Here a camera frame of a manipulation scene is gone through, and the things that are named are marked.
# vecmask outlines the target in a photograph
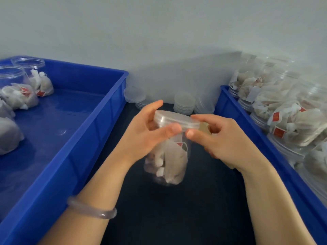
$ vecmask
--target hand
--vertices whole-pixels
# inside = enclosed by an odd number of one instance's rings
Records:
[[[114,151],[130,165],[146,156],[157,144],[182,132],[178,123],[159,128],[153,121],[155,111],[163,105],[156,101],[145,106],[131,121]]]
[[[222,160],[229,167],[237,168],[240,172],[250,172],[258,166],[258,161],[267,161],[234,119],[213,114],[191,117],[207,122],[212,135],[189,129],[186,131],[186,137],[201,144],[212,157]]]

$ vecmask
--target forearm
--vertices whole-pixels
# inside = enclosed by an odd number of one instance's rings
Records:
[[[242,173],[257,244],[315,244],[274,167],[257,160],[261,168]]]
[[[130,165],[113,151],[77,198],[92,207],[112,210]],[[68,207],[40,244],[100,244],[107,225],[107,219],[82,215]]]

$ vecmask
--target bangle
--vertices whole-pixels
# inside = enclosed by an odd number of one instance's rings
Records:
[[[80,214],[95,217],[95,218],[101,218],[101,219],[112,219],[116,217],[117,215],[117,209],[114,208],[109,211],[100,210],[97,208],[94,208],[92,206],[89,206],[87,204],[84,204],[80,202],[76,196],[70,196],[67,200],[67,204],[72,207],[74,210],[79,212]]]

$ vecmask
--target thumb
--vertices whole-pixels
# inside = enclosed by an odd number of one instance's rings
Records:
[[[161,143],[172,136],[176,136],[181,132],[181,125],[178,123],[172,123],[157,130],[150,131],[150,139],[157,145],[158,143]]]
[[[186,137],[193,142],[196,142],[198,144],[201,144],[203,147],[211,148],[213,144],[215,143],[215,139],[202,131],[195,130],[195,129],[189,129],[186,131]]]

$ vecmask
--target person's left hand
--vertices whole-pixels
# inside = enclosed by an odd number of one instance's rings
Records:
[[[114,149],[131,165],[146,156],[157,144],[182,132],[178,123],[159,128],[153,121],[155,111],[163,105],[156,101],[145,106],[131,121]]]

